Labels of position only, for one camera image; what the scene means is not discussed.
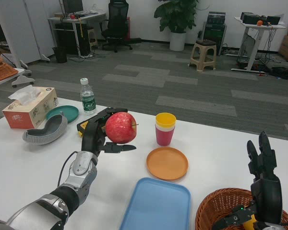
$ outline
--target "red apple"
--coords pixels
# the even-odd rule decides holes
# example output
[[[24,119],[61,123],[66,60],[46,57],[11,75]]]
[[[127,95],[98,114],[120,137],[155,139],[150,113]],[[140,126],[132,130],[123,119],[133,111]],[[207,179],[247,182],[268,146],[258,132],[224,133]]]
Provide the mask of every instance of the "red apple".
[[[126,144],[136,136],[134,117],[125,112],[113,114],[106,122],[106,135],[114,143]]]

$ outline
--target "plastic cup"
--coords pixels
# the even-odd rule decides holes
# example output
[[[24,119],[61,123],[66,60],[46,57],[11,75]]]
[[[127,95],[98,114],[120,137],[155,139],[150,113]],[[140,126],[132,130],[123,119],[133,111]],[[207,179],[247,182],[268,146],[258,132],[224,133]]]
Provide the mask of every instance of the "plastic cup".
[[[176,117],[170,113],[156,116],[156,138],[158,145],[167,146],[171,143],[176,124]]]

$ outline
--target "desk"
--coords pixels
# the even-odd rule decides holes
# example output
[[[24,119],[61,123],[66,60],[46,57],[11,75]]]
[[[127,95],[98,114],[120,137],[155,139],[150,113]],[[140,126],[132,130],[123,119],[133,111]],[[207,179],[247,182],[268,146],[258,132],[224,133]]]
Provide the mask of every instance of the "desk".
[[[247,68],[246,69],[231,69],[231,70],[233,70],[233,71],[241,71],[241,72],[260,73],[260,71],[255,71],[255,70],[251,70],[251,69],[252,69],[252,66],[254,64],[255,57],[256,57],[256,54],[257,54],[257,51],[258,51],[258,47],[259,47],[259,44],[261,42],[261,39],[263,37],[264,32],[265,31],[269,31],[269,30],[285,29],[286,27],[284,27],[282,25],[272,25],[272,26],[262,25],[262,26],[257,26],[257,25],[251,25],[251,24],[243,23],[242,20],[240,19],[240,17],[235,17],[235,19],[238,22],[240,22],[245,27],[239,53],[240,53],[240,51],[242,49],[243,42],[247,38],[247,34],[248,34],[250,28],[258,30],[258,36],[256,38],[255,45],[254,45],[254,47],[252,49],[252,53],[251,53],[249,64],[248,64]]]
[[[76,106],[80,115],[68,124],[59,139],[48,145],[25,143],[22,140],[24,130],[10,129],[5,118],[0,119],[1,220],[6,221],[20,208],[53,191],[65,159],[81,149],[76,124],[88,118],[83,113],[82,103],[60,98],[59,103]],[[118,230],[137,181],[152,177],[146,168],[146,157],[159,147],[155,116],[130,113],[139,124],[137,137],[131,142],[137,149],[100,154],[90,194],[69,218],[65,230]],[[254,176],[248,168],[248,140],[252,140],[259,151],[258,135],[177,121],[170,146],[182,151],[189,160],[187,174],[175,182],[186,186],[192,196],[190,230],[194,230],[199,204],[209,193],[227,187],[250,190]],[[275,174],[282,184],[283,208],[288,212],[288,141],[270,138],[270,143],[276,151]],[[61,181],[67,177],[68,168],[65,167]]]
[[[100,28],[102,28],[101,27],[102,26],[101,21],[104,19],[105,15],[106,15],[106,13],[97,13],[97,14],[92,14],[92,15],[82,17],[82,18],[80,18],[80,20],[79,19],[71,19],[71,18],[61,20],[61,18],[58,18],[58,17],[48,18],[55,46],[58,46],[58,44],[57,44],[57,40],[56,40],[56,36],[55,36],[54,31],[63,30],[63,29],[56,29],[54,24],[60,23],[60,22],[71,23],[72,24],[72,30],[66,30],[66,31],[74,31],[77,49],[78,49],[78,55],[81,57],[76,23],[80,23],[80,21],[81,21],[82,24],[85,24],[85,23],[87,23],[87,21],[90,21],[90,20],[98,20],[98,21],[100,21],[99,22]]]

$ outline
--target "water bottle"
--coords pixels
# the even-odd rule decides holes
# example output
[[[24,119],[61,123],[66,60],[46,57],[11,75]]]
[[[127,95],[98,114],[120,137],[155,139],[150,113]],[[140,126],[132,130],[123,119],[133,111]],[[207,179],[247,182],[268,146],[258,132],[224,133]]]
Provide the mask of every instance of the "water bottle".
[[[87,78],[81,78],[80,97],[83,104],[84,112],[87,115],[94,115],[97,112],[94,93],[88,84]]]

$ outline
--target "tissue box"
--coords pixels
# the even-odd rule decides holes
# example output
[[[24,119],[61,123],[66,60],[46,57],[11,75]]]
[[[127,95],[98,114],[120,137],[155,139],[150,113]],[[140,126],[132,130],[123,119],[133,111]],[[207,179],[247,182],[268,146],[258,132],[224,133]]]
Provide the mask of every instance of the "tissue box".
[[[54,88],[38,87],[41,93],[27,105],[18,100],[3,109],[3,114],[11,128],[37,128],[46,118],[46,114],[57,106],[58,97]]]

